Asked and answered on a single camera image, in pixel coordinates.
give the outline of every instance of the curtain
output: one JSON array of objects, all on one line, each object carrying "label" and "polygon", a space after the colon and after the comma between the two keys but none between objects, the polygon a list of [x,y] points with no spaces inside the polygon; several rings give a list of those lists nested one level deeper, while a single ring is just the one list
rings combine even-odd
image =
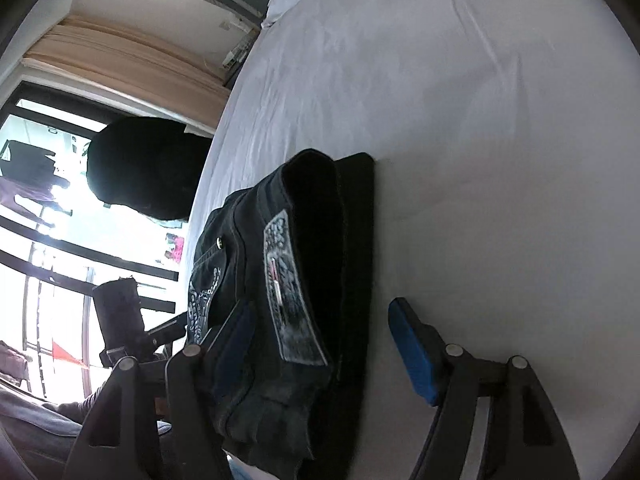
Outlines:
[{"label": "curtain", "polygon": [[212,128],[229,95],[198,56],[138,30],[84,16],[69,16],[54,26],[24,60]]}]

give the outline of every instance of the wall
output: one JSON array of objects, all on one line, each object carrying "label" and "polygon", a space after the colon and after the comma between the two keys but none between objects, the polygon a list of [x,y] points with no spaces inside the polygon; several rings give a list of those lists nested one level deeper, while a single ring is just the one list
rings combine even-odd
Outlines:
[{"label": "wall", "polygon": [[135,27],[199,54],[213,66],[244,36],[229,25],[231,12],[203,0],[75,0],[72,12]]},{"label": "wall", "polygon": [[[12,37],[0,59],[0,84],[16,68],[22,55],[57,22],[68,15],[73,0],[38,0]],[[2,95],[4,103],[7,96]]]}]

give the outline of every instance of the bed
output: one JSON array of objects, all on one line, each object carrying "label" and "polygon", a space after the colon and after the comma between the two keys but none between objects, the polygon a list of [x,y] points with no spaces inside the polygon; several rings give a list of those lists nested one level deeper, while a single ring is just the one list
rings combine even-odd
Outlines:
[{"label": "bed", "polygon": [[[640,57],[606,4],[300,1],[260,35],[229,98],[179,310],[209,212],[308,147],[377,161],[350,478],[409,478],[430,426],[386,326],[406,296],[476,357],[526,356],[582,478],[601,479],[640,420]],[[474,434],[465,478],[481,447]]]}]

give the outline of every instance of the metal bar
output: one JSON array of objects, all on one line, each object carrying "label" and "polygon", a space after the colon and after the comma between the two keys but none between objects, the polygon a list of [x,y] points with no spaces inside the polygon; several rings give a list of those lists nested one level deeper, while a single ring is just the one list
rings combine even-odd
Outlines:
[{"label": "metal bar", "polygon": [[54,247],[61,251],[65,251],[65,253],[74,254],[75,256],[80,256],[81,258],[92,260],[99,264],[117,267],[118,269],[130,270],[131,272],[139,272],[140,274],[155,276],[156,278],[164,278],[166,280],[172,280],[172,282],[178,281],[178,273],[174,270],[161,269],[160,267],[130,262],[129,260],[123,260],[122,258],[101,253],[100,251],[94,251],[93,249],[88,249],[71,242],[57,240],[56,238],[51,238],[50,236],[42,234],[36,229],[31,229],[22,224],[18,224],[18,222],[14,222],[13,220],[9,220],[3,216],[0,216],[0,227],[24,238],[28,238],[33,242],[38,242],[48,247]]},{"label": "metal bar", "polygon": [[[88,267],[86,270],[86,280],[88,283],[94,282],[95,270]],[[89,361],[89,314],[91,312],[91,298],[85,296],[82,300],[82,329],[80,331],[82,344],[82,362],[88,367]],[[84,398],[91,395],[91,374],[88,368],[82,368],[82,392]]]},{"label": "metal bar", "polygon": [[4,126],[4,122],[9,118],[9,113],[4,109],[4,106],[2,108],[0,108],[0,127]]},{"label": "metal bar", "polygon": [[50,126],[51,128],[61,130],[68,134],[77,135],[78,137],[84,137],[85,139],[93,139],[96,134],[96,132],[89,130],[88,128],[83,128],[82,126],[78,126],[73,123],[67,123],[66,121],[56,117],[34,112],[28,108],[22,108],[13,104],[5,104],[2,108],[6,113],[11,115],[22,117],[23,119],[34,121],[35,123],[44,124],[45,126]]},{"label": "metal bar", "polygon": [[[36,267],[32,263],[25,262],[17,256],[13,256],[5,251],[0,250],[0,264],[7,266],[13,270],[17,270],[27,276],[39,279],[41,282],[50,283],[78,294],[92,296],[94,292],[94,284],[70,278],[64,274],[59,274],[53,270]],[[173,301],[156,300],[155,298],[140,297],[140,308],[148,310],[156,310],[158,312],[175,313],[175,303]]]},{"label": "metal bar", "polygon": [[[34,345],[33,343],[27,341],[27,348],[31,349],[31,350],[37,350],[38,347],[37,345]],[[44,355],[48,355],[53,357],[53,351],[49,350],[48,348],[43,348],[42,346],[40,347],[40,351],[44,354]]]},{"label": "metal bar", "polygon": [[40,370],[40,384],[42,384],[42,396],[47,398],[47,389],[44,385],[44,372],[42,371],[42,350],[40,348],[40,293],[42,282],[38,282],[38,302],[36,303],[36,352],[38,353],[38,369]]},{"label": "metal bar", "polygon": [[129,112],[97,101],[90,101],[75,94],[27,81],[22,81],[14,93],[16,94],[15,101],[12,101],[14,104],[17,104],[20,99],[27,99],[104,124],[110,124],[122,117],[133,116]]},{"label": "metal bar", "polygon": [[[36,244],[31,242],[29,248],[29,263],[33,260],[33,254],[36,251]],[[22,295],[22,350],[27,349],[27,297],[29,295],[29,278],[24,275],[24,294]]]}]

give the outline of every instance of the laundry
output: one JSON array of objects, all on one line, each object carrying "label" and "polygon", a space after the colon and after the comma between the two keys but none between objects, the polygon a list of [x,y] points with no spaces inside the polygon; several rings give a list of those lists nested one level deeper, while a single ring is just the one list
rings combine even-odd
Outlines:
[{"label": "laundry", "polygon": [[22,381],[29,380],[27,368],[31,358],[0,341],[0,374],[9,382],[20,386]]},{"label": "laundry", "polygon": [[69,181],[54,174],[55,162],[49,157],[55,155],[55,152],[39,146],[25,144],[19,140],[8,140],[2,149],[0,171],[2,176],[34,189],[49,192],[53,186],[66,189],[69,187]]},{"label": "laundry", "polygon": [[18,204],[15,201],[16,195],[28,198],[29,200],[33,200],[41,205],[51,206],[52,208],[60,207],[55,202],[55,198],[50,192],[43,192],[42,190],[29,186],[28,184],[23,184],[5,176],[0,176],[0,204],[11,211],[18,213],[18,215],[25,217],[27,220],[36,222],[36,224],[54,227],[53,224],[45,222],[42,218],[36,215],[36,213],[33,213],[24,206]]}]

